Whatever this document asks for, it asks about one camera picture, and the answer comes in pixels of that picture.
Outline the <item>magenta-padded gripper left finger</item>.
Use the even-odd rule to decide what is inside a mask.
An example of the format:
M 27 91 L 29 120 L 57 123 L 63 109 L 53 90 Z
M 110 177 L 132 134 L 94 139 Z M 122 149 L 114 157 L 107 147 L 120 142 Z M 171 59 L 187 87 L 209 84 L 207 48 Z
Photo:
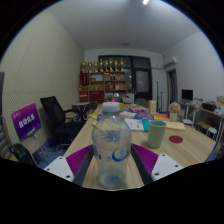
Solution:
M 81 186 L 92 158 L 93 146 L 89 145 L 68 157 L 57 157 L 45 168 L 45 171 Z

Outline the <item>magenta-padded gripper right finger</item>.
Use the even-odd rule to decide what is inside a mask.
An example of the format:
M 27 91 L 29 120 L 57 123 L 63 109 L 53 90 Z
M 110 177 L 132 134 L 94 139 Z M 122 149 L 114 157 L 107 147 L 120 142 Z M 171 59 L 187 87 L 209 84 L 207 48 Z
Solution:
M 131 155 L 145 185 L 182 169 L 182 166 L 166 153 L 157 155 L 136 144 L 131 146 Z

